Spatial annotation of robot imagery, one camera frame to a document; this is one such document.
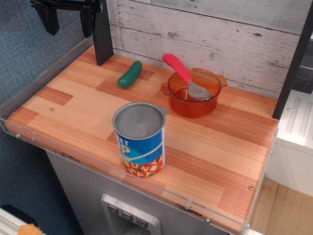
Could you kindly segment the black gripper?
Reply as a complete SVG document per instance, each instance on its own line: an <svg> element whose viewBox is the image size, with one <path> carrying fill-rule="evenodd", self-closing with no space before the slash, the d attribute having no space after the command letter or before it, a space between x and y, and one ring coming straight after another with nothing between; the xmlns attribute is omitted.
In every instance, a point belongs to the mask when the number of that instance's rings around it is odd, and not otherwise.
<svg viewBox="0 0 313 235"><path fill-rule="evenodd" d="M46 31L52 36L59 30L57 9L81 11L80 19L85 38L92 35L96 11L102 11L99 0L31 0L30 3L37 10Z"/></svg>

